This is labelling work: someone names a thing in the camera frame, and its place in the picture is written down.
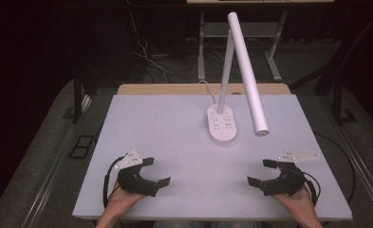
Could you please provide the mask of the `grey metal desk frame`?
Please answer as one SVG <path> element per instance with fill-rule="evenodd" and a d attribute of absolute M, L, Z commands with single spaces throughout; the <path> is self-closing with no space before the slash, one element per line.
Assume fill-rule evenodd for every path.
<path fill-rule="evenodd" d="M 278 67 L 274 60 L 281 34 L 287 19 L 288 13 L 283 11 L 277 22 L 240 22 L 240 27 L 245 38 L 271 38 L 271 47 L 265 52 L 265 57 L 270 68 L 273 80 L 282 80 Z M 204 39 L 224 38 L 228 36 L 229 25 L 224 22 L 210 22 L 205 18 L 202 11 L 199 17 L 198 55 L 197 55 L 197 77 L 199 80 L 205 79 L 204 60 Z"/>

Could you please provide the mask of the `person's right hand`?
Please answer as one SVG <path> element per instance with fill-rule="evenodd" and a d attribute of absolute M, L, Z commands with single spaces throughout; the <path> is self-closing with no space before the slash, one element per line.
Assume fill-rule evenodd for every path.
<path fill-rule="evenodd" d="M 311 194 L 305 186 L 292 196 L 278 194 L 272 196 L 272 198 L 278 200 L 296 220 L 309 219 L 316 215 L 311 201 Z"/>

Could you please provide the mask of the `person's left hand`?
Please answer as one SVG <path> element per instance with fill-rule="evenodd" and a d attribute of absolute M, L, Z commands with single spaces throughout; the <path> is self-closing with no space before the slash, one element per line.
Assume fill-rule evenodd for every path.
<path fill-rule="evenodd" d="M 127 213 L 132 206 L 134 206 L 139 200 L 143 199 L 144 195 L 129 193 L 121 188 L 116 182 L 114 189 L 108 199 L 108 203 L 105 207 L 105 211 L 115 218 Z"/>

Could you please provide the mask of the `black metal stand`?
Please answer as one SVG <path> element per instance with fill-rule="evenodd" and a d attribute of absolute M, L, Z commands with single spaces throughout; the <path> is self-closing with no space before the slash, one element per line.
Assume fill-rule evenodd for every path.
<path fill-rule="evenodd" d="M 74 124 L 83 114 L 84 99 L 86 95 L 94 95 L 98 88 L 98 80 L 91 75 L 89 67 L 75 69 L 73 76 L 73 103 L 68 107 L 63 116 Z"/>
<path fill-rule="evenodd" d="M 373 118 L 373 19 L 355 35 L 343 40 L 336 54 L 319 69 L 309 73 L 289 88 L 294 90 L 320 77 L 316 95 L 326 96 L 333 89 L 332 116 L 339 123 L 351 121 L 347 111 L 342 116 L 343 87 L 350 89 Z"/>

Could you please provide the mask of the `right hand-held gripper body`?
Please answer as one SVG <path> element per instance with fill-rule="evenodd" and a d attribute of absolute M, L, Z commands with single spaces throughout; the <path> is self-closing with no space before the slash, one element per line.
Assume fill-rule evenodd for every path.
<path fill-rule="evenodd" d="M 288 194 L 290 196 L 297 193 L 304 185 L 309 188 L 313 197 L 318 194 L 313 183 L 306 178 L 306 173 L 296 166 L 297 162 L 307 162 L 319 159 L 319 154 L 311 154 L 295 150 L 285 149 L 283 154 L 278 156 L 277 161 L 280 175 L 273 180 L 262 180 L 260 190 L 265 196 L 278 194 Z"/>

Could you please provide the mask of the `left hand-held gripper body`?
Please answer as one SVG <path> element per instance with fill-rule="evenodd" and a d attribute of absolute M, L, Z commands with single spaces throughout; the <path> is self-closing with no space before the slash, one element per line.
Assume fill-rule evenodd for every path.
<path fill-rule="evenodd" d="M 115 164 L 118 171 L 117 183 L 121 188 L 129 193 L 141 194 L 154 197 L 159 190 L 156 181 L 146 180 L 140 175 L 143 158 L 136 149 L 126 153 Z"/>

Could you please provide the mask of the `aluminium floor rail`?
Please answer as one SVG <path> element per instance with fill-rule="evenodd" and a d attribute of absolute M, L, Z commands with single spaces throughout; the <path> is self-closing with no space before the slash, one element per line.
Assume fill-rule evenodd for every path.
<path fill-rule="evenodd" d="M 337 132 L 364 189 L 373 203 L 373 127 L 344 123 Z"/>
<path fill-rule="evenodd" d="M 49 196 L 68 155 L 69 147 L 83 120 L 76 113 L 86 112 L 92 103 L 88 95 L 80 99 L 58 96 L 22 161 L 24 183 L 33 190 L 20 228 L 34 228 L 47 205 Z"/>

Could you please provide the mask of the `white desk lamp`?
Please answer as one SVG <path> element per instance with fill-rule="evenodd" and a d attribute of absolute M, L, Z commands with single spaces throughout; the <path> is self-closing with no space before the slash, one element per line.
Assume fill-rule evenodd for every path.
<path fill-rule="evenodd" d="M 231 143 L 237 134 L 233 111 L 225 104 L 234 54 L 236 54 L 242 76 L 245 95 L 251 113 L 254 135 L 263 137 L 270 133 L 258 92 L 257 82 L 253 73 L 252 63 L 236 12 L 230 12 L 228 14 L 228 22 L 230 29 L 227 39 L 219 98 L 216 104 L 212 104 L 207 109 L 210 137 L 213 142 L 218 144 Z"/>

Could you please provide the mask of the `white foam board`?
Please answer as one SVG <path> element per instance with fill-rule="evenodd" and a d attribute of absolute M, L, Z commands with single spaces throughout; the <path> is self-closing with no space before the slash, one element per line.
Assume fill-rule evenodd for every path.
<path fill-rule="evenodd" d="M 316 205 L 322 220 L 351 219 L 351 210 L 318 145 L 308 120 L 293 95 L 261 98 L 270 133 L 257 137 L 243 95 L 231 95 L 226 103 L 235 116 L 237 134 L 229 144 L 217 144 L 209 135 L 209 95 L 114 96 L 84 183 L 74 207 L 77 218 L 96 219 L 103 212 L 103 179 L 115 176 L 111 163 L 137 150 L 155 162 L 141 169 L 152 181 L 169 178 L 170 184 L 153 197 L 139 201 L 127 219 L 186 220 L 287 220 L 276 200 L 266 197 L 247 179 L 262 181 L 278 176 L 263 165 L 286 151 L 313 155 L 298 167 L 321 186 Z"/>

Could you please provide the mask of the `black floor frame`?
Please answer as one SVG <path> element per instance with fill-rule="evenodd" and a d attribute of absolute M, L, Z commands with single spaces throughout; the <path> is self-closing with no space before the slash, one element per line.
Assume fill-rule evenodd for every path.
<path fill-rule="evenodd" d="M 74 160 L 85 159 L 88 155 L 93 140 L 93 135 L 80 135 L 73 148 L 69 152 L 68 157 Z"/>

